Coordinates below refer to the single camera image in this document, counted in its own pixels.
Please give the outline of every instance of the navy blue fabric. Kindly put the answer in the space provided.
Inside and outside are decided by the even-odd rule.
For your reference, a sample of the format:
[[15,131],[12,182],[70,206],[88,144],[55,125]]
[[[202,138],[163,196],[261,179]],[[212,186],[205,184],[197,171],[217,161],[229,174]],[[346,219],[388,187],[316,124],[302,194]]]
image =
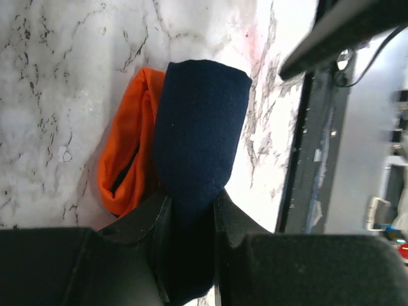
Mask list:
[[231,177],[251,79],[212,61],[170,63],[157,111],[153,160],[173,200],[171,305],[211,287],[211,202]]

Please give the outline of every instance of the orange fabric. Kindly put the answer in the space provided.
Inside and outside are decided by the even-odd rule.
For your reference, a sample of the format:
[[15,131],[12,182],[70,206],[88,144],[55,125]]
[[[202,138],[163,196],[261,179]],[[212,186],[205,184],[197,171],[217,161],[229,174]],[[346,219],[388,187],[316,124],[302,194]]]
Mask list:
[[[136,208],[158,187],[151,152],[164,76],[162,71],[142,68],[132,79],[113,119],[108,143],[99,160],[98,187],[102,202],[119,217]],[[112,192],[119,173],[130,162],[129,171]]]

